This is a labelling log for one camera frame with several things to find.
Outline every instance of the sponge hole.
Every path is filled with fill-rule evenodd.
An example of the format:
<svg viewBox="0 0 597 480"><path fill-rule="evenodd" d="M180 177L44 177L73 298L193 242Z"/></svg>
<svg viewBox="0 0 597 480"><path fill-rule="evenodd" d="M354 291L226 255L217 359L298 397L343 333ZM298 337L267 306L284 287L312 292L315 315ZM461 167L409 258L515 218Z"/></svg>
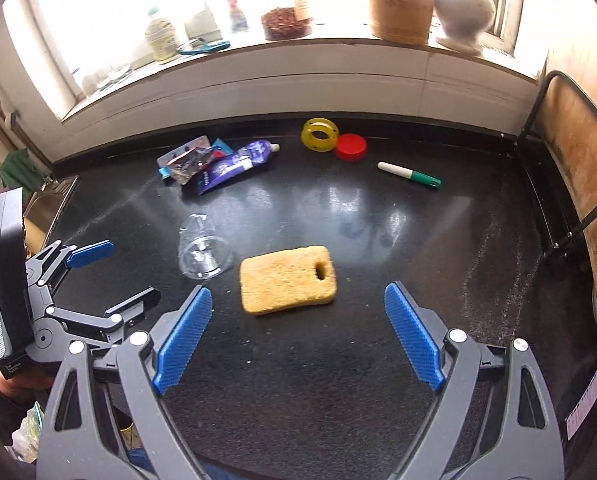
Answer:
<svg viewBox="0 0 597 480"><path fill-rule="evenodd" d="M318 263L318 264L316 264L314 269L316 270L316 277L319 280L324 280L325 279L325 266L321 263Z"/></svg>

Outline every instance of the green cloth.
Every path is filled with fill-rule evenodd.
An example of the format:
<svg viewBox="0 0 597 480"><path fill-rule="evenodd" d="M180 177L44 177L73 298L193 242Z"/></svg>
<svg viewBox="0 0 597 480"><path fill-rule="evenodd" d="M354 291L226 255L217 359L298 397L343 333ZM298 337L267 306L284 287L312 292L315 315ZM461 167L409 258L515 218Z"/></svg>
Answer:
<svg viewBox="0 0 597 480"><path fill-rule="evenodd" d="M27 148L10 152L0 167L0 178L3 187L15 189L22 187L23 201L27 202L32 193L40 190L45 176L36 169Z"/></svg>

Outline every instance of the wooden board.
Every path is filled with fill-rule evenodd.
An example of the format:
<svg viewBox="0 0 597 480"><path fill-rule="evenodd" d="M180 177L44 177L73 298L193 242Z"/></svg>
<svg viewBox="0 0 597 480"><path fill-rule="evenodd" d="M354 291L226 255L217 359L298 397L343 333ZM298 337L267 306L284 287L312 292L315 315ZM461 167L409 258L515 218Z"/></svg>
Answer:
<svg viewBox="0 0 597 480"><path fill-rule="evenodd" d="M562 70L597 104L597 5L594 0L557 0L547 71ZM556 79L538 124L569 188L580 218L597 204L597 120L577 95ZM585 230L597 288L597 220Z"/></svg>

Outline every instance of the small bottle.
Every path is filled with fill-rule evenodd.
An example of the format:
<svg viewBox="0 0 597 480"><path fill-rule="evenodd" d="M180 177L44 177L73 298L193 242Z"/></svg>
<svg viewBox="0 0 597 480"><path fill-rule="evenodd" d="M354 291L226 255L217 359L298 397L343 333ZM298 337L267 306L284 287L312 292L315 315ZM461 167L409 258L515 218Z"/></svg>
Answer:
<svg viewBox="0 0 597 480"><path fill-rule="evenodd" d="M247 25L247 18L238 6L238 0L227 0L227 4L229 4L229 20L232 23L230 30L232 32L248 32L250 28Z"/></svg>
<svg viewBox="0 0 597 480"><path fill-rule="evenodd" d="M152 7L147 11L149 23L145 31L145 39L152 49L154 60L164 62L178 54L178 38L174 24L163 18L158 7Z"/></svg>

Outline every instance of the human hand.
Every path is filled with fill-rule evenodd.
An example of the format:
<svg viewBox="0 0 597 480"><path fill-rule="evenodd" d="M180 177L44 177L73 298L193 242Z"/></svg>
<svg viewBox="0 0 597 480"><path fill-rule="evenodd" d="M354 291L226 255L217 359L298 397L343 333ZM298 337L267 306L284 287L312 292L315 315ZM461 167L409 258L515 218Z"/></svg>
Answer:
<svg viewBox="0 0 597 480"><path fill-rule="evenodd" d="M47 377L38 366L33 366L5 379L0 371L0 392L18 404L34 399L34 390L46 390L54 383L53 377Z"/></svg>

